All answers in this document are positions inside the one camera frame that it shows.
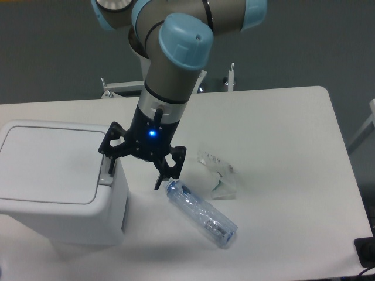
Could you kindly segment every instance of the white table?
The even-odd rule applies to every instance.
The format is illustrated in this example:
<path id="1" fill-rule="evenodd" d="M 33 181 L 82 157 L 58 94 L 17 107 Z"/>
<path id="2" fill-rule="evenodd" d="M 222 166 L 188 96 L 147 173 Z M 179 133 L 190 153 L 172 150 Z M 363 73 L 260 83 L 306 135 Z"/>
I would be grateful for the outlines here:
<path id="1" fill-rule="evenodd" d="M 128 128 L 136 104 L 124 98 L 1 105 L 0 126 L 11 119 L 116 120 Z M 272 281 L 362 271 L 353 241 L 371 230 L 325 89 L 194 95 L 172 144 L 186 145 L 193 159 L 201 141 L 239 171 L 237 199 L 211 202 L 238 225 L 229 249 L 217 248 L 163 190 L 153 190 L 152 163 L 129 156 L 122 159 L 132 198 L 121 246 L 50 242 L 3 215 L 0 280 Z"/>

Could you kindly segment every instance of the black cable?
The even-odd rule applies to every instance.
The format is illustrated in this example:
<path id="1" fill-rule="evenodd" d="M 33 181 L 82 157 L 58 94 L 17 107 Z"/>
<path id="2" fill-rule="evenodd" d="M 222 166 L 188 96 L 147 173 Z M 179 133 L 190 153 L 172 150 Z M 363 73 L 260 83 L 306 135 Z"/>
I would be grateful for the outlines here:
<path id="1" fill-rule="evenodd" d="M 367 271 L 372 270 L 373 268 L 375 268 L 375 266 L 371 266 L 371 267 L 369 267 L 369 268 L 366 268 L 364 271 L 362 271 L 361 273 L 359 273 L 359 274 L 357 275 L 357 277 L 355 278 L 354 281 L 361 280 L 361 276 L 362 276 L 364 273 L 366 273 Z"/>

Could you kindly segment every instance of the gray wall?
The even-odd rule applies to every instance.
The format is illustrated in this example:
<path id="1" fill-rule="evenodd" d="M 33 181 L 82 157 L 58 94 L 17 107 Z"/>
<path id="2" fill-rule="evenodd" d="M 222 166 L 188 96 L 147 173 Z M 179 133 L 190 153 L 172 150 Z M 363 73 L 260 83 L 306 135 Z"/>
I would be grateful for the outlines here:
<path id="1" fill-rule="evenodd" d="M 2 104 L 99 98 L 102 76 L 141 79 L 128 29 L 101 30 L 89 0 L 1 3 L 0 21 Z M 374 50 L 375 1 L 270 0 L 261 26 L 215 40 L 207 90 L 222 90 L 232 61 L 237 90 L 321 85 L 347 141 L 370 115 Z"/>

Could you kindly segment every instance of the metal bracket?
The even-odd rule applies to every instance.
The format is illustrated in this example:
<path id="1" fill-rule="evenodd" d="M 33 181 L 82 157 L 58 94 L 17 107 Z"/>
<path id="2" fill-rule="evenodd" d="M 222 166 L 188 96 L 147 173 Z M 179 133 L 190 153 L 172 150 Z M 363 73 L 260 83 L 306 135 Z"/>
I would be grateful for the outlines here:
<path id="1" fill-rule="evenodd" d="M 199 86 L 201 85 L 206 75 L 207 75 L 206 71 L 202 70 L 200 72 L 197 82 L 195 83 L 195 86 L 193 89 L 194 94 L 198 92 Z M 145 84 L 143 81 L 107 84 L 104 81 L 104 78 L 101 78 L 101 83 L 103 85 L 103 90 L 104 90 L 104 94 L 101 96 L 101 98 L 124 98 L 122 95 L 118 95 L 116 93 L 117 92 L 125 93 L 125 92 L 141 91 Z"/>

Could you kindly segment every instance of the plastic water bottle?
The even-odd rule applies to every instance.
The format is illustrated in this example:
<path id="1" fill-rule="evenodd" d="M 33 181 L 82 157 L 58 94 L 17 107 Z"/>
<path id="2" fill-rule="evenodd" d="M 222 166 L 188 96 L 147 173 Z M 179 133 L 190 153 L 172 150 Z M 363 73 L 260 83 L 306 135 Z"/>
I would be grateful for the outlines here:
<path id="1" fill-rule="evenodd" d="M 184 213 L 208 232 L 221 246 L 225 246 L 237 226 L 210 203 L 192 193 L 180 180 L 166 184 L 167 196 Z"/>

